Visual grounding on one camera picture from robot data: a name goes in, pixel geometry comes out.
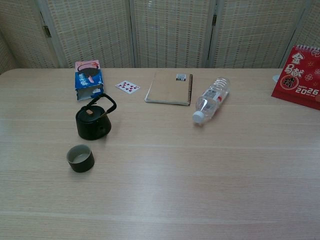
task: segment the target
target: kettle lid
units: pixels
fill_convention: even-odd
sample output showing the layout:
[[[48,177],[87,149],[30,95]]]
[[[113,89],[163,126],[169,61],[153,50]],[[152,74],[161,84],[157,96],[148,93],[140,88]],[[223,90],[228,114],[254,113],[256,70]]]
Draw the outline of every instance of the kettle lid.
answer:
[[[75,118],[77,121],[82,121],[85,123],[91,123],[96,121],[102,114],[105,113],[105,110],[100,106],[90,106],[89,108],[85,109],[82,108],[78,111]]]

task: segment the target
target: white bottle cap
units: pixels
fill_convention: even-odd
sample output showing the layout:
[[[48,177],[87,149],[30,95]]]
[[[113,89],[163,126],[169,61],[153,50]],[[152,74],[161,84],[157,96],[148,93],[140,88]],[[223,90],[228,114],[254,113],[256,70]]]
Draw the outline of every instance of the white bottle cap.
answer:
[[[202,111],[196,111],[192,115],[192,119],[197,124],[202,124],[205,121],[205,115]]]

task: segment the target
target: notebook label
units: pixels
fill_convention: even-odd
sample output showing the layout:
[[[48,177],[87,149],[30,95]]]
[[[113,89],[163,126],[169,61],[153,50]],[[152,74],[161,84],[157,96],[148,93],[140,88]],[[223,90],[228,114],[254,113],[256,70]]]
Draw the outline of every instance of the notebook label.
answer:
[[[187,74],[183,74],[183,73],[178,73],[175,78],[176,81],[183,81],[183,82],[185,82],[186,79],[187,79]]]

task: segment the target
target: chinese characters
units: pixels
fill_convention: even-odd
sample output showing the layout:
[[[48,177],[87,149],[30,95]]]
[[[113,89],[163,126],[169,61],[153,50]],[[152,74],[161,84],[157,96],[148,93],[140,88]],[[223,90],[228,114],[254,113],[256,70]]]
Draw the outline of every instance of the chinese characters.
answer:
[[[86,86],[89,83],[86,81],[85,75],[83,73],[79,74],[79,80],[80,80],[80,84],[82,86]]]
[[[301,78],[305,71],[303,69],[297,68],[295,64],[299,65],[300,60],[303,59],[305,59],[305,57],[300,52],[297,52],[296,54],[292,55],[292,62],[286,66],[284,71],[287,74],[290,74],[292,77]]]
[[[288,89],[292,88],[292,86],[294,85],[294,82],[295,82],[295,80],[293,77],[285,78],[283,80],[283,84],[286,85]]]

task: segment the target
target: woven screen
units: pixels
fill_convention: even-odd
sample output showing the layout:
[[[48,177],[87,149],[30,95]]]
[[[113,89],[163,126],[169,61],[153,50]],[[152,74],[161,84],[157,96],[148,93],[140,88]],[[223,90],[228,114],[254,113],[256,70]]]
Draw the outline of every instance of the woven screen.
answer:
[[[126,0],[47,0],[67,66],[99,60],[103,68],[131,68]]]
[[[302,27],[297,32],[295,44],[320,47],[320,0],[312,2]]]
[[[6,45],[2,35],[0,34],[0,74],[4,72],[17,68],[16,61],[9,51],[8,46]]]
[[[305,0],[223,0],[214,68],[278,68]]]
[[[0,0],[0,29],[22,68],[55,68],[33,0]]]
[[[140,68],[202,67],[209,0],[133,0]]]

